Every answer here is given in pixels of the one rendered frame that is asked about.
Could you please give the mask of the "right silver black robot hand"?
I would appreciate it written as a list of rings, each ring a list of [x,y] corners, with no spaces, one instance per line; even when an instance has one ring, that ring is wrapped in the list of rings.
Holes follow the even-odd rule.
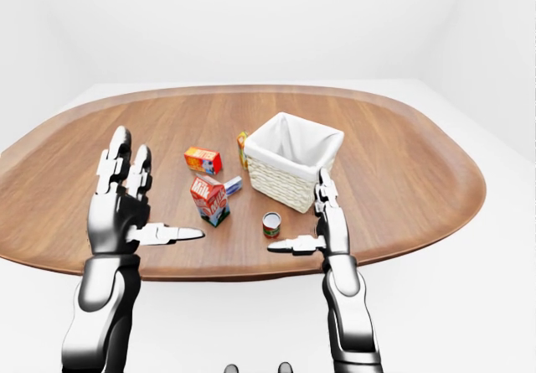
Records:
[[[348,224],[343,208],[338,204],[338,190],[326,168],[319,171],[314,188],[314,214],[318,218],[316,236],[299,235],[294,239],[275,241],[268,245],[271,252],[289,252],[293,256],[311,255],[321,251],[328,256],[350,256]]]

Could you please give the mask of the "red white milk carton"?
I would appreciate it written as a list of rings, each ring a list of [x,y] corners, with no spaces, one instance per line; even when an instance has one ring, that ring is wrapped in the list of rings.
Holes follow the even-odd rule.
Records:
[[[210,225],[218,226],[230,213],[224,185],[210,176],[197,175],[190,193],[200,217]]]

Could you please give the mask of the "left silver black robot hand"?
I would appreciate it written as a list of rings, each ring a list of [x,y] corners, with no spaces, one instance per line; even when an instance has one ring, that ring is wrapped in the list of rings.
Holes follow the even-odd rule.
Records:
[[[190,227],[150,222],[147,192],[152,187],[152,154],[142,144],[131,160],[131,133],[119,126],[97,168],[87,231],[93,254],[132,254],[139,246],[169,245],[205,237]]]

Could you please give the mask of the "orange butter box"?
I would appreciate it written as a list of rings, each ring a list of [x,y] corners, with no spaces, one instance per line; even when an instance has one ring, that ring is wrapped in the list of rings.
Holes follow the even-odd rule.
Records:
[[[219,152],[206,148],[190,147],[184,158],[190,169],[211,175],[216,175],[223,167]]]

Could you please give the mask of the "red tomato sauce tin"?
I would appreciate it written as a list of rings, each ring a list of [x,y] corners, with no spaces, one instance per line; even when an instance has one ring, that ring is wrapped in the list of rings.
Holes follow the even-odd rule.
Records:
[[[277,238],[281,231],[281,216],[276,212],[268,212],[262,218],[263,234],[267,238]]]

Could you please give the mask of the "orange yellow juice carton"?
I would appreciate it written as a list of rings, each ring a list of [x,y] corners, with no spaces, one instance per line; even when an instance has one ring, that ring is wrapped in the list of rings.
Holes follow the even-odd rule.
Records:
[[[239,158],[240,158],[240,164],[244,170],[248,169],[248,161],[247,156],[245,155],[245,141],[248,137],[247,131],[242,131],[239,133],[237,137],[237,144],[238,144],[238,150],[239,150]]]

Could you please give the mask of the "white woven basket with liner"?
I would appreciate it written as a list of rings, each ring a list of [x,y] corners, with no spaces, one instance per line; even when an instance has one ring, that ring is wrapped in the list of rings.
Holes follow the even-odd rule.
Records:
[[[332,168],[344,132],[279,112],[245,140],[253,189],[305,213],[321,168]]]

